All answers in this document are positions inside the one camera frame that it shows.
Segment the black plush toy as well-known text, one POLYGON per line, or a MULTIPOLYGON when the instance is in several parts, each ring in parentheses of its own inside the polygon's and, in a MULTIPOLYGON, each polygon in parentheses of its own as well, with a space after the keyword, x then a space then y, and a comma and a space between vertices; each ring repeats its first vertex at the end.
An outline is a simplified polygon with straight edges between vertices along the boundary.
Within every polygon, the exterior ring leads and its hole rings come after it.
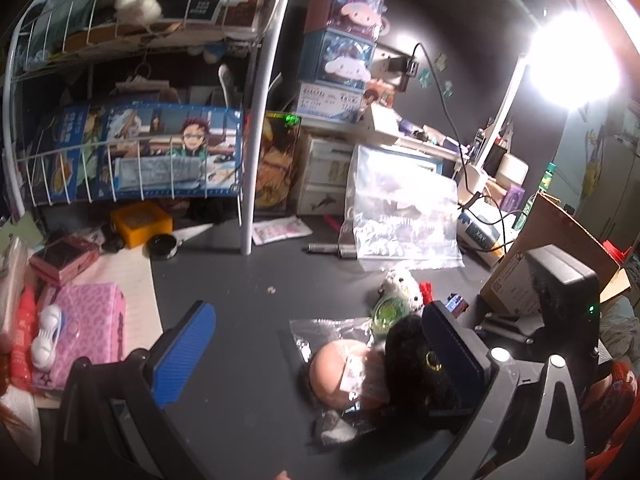
POLYGON ((460 396, 423 333, 422 318, 396 322, 385 341, 385 382, 390 404, 409 414, 457 411, 460 396))

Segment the brown cardboard box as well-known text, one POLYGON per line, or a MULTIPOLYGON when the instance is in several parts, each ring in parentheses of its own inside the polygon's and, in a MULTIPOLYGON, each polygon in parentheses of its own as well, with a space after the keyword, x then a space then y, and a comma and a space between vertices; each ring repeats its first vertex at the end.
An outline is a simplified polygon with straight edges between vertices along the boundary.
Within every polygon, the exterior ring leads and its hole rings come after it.
POLYGON ((499 314, 531 315, 559 298, 552 281, 586 282, 590 304, 630 289, 629 278, 604 247, 563 209, 539 194, 524 228, 480 290, 499 314))

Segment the pink patterned box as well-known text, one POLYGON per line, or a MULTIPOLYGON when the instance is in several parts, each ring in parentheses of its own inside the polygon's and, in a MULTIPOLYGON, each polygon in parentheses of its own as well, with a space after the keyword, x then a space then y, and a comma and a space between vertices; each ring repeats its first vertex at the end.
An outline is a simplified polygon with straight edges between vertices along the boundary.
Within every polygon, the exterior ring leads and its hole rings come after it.
POLYGON ((92 364, 124 358, 126 300, 115 283, 67 284, 52 304, 61 309, 63 326, 50 370, 32 372, 36 389, 63 390, 79 358, 92 364))

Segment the bagged doll head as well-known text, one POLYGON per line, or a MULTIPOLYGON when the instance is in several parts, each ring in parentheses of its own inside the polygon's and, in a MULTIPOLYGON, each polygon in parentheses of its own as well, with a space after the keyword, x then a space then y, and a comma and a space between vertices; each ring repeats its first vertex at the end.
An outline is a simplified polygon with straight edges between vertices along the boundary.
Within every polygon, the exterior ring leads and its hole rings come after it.
POLYGON ((384 344, 370 318, 292 320, 303 392, 314 410, 311 444, 343 446, 376 429, 390 403, 384 344))

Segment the black round tin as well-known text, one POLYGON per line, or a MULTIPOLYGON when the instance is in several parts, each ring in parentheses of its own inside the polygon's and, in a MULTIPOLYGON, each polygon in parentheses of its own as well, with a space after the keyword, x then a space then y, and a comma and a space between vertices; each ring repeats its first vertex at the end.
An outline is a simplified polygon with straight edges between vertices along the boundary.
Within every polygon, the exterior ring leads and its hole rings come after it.
POLYGON ((158 234, 151 237, 145 244, 146 252, 151 260, 166 261, 174 258, 180 242, 172 234, 158 234))

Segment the orange small box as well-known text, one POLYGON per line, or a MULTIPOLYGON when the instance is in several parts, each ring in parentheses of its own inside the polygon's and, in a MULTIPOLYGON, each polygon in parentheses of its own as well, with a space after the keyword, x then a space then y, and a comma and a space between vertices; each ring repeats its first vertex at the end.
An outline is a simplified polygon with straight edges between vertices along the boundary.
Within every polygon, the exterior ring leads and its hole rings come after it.
POLYGON ((155 235, 170 234, 174 230, 171 216, 150 200, 114 209, 110 217, 128 249, 145 244, 155 235))

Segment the grey marker pen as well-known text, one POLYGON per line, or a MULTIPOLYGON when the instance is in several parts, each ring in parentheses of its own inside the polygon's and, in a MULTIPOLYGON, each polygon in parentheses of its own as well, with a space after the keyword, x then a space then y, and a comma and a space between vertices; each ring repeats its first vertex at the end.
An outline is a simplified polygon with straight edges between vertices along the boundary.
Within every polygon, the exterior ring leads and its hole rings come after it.
POLYGON ((305 249, 311 255, 334 255, 341 259, 357 259, 357 249, 354 245, 309 243, 305 249))

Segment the clear plastic zip bag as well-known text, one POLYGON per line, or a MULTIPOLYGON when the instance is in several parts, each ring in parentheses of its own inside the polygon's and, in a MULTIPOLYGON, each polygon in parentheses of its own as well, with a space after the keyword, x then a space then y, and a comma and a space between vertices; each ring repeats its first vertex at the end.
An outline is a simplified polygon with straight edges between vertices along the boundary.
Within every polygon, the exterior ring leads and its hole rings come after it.
POLYGON ((338 246, 363 270, 460 268, 459 216, 456 182, 424 159, 354 147, 338 246))

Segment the pink white sachet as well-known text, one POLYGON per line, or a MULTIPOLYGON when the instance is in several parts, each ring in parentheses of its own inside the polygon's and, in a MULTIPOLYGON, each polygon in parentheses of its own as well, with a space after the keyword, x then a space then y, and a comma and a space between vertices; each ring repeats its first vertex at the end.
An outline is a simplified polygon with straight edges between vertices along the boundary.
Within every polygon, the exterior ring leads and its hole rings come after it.
POLYGON ((306 237, 312 234, 312 229, 303 220, 292 216, 255 222, 252 240, 256 246, 306 237))

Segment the anime poster box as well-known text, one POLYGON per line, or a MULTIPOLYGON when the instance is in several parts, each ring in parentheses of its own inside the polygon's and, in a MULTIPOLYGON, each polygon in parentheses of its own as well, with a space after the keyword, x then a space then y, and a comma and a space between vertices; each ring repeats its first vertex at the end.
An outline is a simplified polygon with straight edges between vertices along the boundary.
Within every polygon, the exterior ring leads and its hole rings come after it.
POLYGON ((227 107, 134 101, 69 106, 28 164, 37 204, 235 196, 243 115, 227 107))

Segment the orange anime card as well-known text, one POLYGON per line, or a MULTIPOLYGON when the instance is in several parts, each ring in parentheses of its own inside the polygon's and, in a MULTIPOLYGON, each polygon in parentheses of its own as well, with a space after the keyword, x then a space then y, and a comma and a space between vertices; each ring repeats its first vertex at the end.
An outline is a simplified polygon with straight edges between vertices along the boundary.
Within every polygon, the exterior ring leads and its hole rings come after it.
POLYGON ((257 211, 285 211, 292 186, 301 123, 300 117, 292 113, 265 114, 256 177, 257 211))

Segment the white drawer unit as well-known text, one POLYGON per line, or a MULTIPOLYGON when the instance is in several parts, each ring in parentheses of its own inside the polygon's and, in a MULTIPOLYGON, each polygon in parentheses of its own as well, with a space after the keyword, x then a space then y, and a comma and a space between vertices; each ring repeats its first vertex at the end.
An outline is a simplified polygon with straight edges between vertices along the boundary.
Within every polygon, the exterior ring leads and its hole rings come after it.
POLYGON ((298 216, 342 216, 353 150, 352 144, 304 133, 290 193, 292 211, 298 216))

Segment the white desk lamp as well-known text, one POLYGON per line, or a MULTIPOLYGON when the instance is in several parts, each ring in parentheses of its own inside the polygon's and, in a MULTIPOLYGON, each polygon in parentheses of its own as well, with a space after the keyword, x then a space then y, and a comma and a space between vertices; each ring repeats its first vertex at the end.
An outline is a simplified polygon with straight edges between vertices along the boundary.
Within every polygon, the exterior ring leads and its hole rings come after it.
POLYGON ((584 11, 564 11, 537 26, 528 49, 518 56, 494 122, 483 131, 480 154, 474 162, 461 162, 458 199, 463 206, 484 190, 484 162, 525 78, 544 101, 569 112, 615 96, 620 66, 604 29, 584 11))

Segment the white blue box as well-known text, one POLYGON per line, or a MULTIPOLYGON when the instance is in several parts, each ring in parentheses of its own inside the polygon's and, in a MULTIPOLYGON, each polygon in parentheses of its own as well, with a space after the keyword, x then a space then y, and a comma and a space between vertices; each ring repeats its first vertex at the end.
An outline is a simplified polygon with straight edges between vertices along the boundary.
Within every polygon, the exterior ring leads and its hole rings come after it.
POLYGON ((303 117, 356 124, 360 117, 362 96, 360 91, 301 82, 298 85, 295 111, 303 117))

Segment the white plush keychain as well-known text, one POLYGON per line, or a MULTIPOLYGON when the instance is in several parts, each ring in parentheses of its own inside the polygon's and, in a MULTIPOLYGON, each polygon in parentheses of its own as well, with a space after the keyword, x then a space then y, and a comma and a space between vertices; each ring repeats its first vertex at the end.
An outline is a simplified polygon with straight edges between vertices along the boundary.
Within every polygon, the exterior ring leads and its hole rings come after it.
POLYGON ((386 272, 378 293, 381 296, 392 295, 405 300, 411 310, 418 310, 424 304, 419 283, 408 269, 401 266, 386 272))

